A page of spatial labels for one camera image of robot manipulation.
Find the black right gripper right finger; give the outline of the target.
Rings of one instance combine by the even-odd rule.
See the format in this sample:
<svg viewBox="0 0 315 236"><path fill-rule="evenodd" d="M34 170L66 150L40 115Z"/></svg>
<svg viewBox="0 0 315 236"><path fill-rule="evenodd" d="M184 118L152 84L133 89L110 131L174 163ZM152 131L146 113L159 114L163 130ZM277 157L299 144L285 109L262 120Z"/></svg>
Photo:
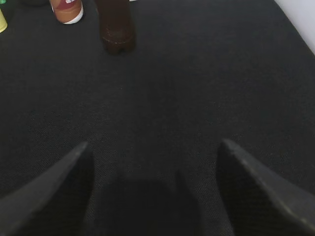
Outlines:
<svg viewBox="0 0 315 236"><path fill-rule="evenodd" d="M217 153L216 181L236 236L313 236L315 197L232 140Z"/></svg>

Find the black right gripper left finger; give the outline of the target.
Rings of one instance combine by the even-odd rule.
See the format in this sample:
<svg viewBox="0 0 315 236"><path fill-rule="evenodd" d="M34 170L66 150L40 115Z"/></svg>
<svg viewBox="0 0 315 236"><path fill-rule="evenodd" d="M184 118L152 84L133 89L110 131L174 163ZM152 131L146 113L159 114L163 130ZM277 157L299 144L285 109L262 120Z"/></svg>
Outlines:
<svg viewBox="0 0 315 236"><path fill-rule="evenodd" d="M93 152L80 143L0 201L2 236L78 236L95 180Z"/></svg>

